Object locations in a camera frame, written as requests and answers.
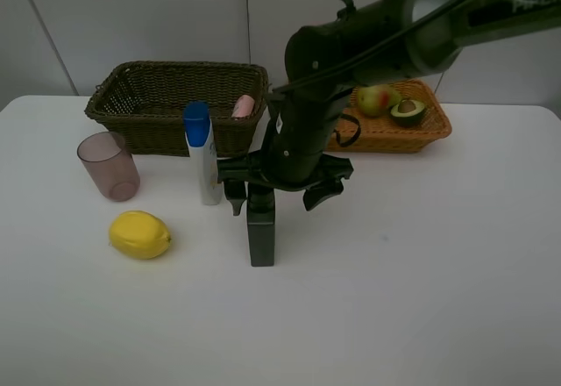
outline wicker basket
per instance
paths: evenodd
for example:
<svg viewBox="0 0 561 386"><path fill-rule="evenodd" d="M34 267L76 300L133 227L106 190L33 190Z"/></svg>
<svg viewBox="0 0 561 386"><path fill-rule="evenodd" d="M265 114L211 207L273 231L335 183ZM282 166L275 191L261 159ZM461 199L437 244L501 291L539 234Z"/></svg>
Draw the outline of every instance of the wicker basket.
<svg viewBox="0 0 561 386"><path fill-rule="evenodd" d="M116 67L91 97L86 115L121 133L133 154L188 156L182 112L190 101L209 104L218 156L246 154L266 108L264 68L214 62L134 61ZM252 115L232 118L242 95Z"/></svg>
<svg viewBox="0 0 561 386"><path fill-rule="evenodd" d="M345 110L360 121L361 134L349 147L340 147L331 136L327 146L328 151L337 152L390 152L413 153L419 152L429 143L450 135L452 128L450 121L444 114L432 90L418 80L393 83L404 98L423 101L427 111L420 125L406 129L398 126L388 115L379 118L368 118L355 107L357 103L356 90L351 95L351 108ZM357 131L352 122L339 119L337 131L344 142Z"/></svg>

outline table surface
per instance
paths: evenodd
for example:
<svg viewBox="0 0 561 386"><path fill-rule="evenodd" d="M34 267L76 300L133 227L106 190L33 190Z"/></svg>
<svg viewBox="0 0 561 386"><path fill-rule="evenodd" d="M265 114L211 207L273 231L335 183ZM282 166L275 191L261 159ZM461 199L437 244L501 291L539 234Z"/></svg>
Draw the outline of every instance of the table surface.
<svg viewBox="0 0 561 386"><path fill-rule="evenodd" d="M199 204L189 160L135 156L138 195L96 190L76 147L87 98L0 113L0 383L561 383L561 122L538 107L445 105L419 154L347 154L345 192L277 193L276 266L245 217ZM153 261L108 245L121 212L162 218Z"/></svg>

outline plastic cup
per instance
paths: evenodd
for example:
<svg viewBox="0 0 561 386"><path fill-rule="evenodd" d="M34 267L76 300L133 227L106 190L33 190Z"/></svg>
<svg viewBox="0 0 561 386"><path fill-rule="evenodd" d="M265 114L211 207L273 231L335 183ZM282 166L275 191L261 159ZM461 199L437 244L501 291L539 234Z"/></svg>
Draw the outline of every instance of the plastic cup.
<svg viewBox="0 0 561 386"><path fill-rule="evenodd" d="M136 195L140 177L120 134L101 132L89 136L78 146L78 158L108 199L123 202Z"/></svg>

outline bottle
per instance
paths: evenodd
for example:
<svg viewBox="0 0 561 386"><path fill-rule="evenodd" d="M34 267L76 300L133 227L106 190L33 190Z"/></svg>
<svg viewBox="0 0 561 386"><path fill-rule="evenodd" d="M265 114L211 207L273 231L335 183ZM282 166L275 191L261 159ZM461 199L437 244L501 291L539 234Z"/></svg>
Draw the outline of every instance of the bottle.
<svg viewBox="0 0 561 386"><path fill-rule="evenodd" d="M219 204L223 186L218 182L217 149L212 133L209 106L191 102L183 110L185 140L197 173L202 204Z"/></svg>

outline lemon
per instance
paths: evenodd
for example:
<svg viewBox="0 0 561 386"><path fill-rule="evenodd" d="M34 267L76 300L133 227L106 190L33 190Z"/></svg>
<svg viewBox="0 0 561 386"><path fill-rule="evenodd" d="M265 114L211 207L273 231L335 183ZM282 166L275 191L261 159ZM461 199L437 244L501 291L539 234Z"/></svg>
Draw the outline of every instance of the lemon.
<svg viewBox="0 0 561 386"><path fill-rule="evenodd" d="M169 247L171 236L166 224L143 211L119 215L109 229L111 244L134 259L152 259Z"/></svg>

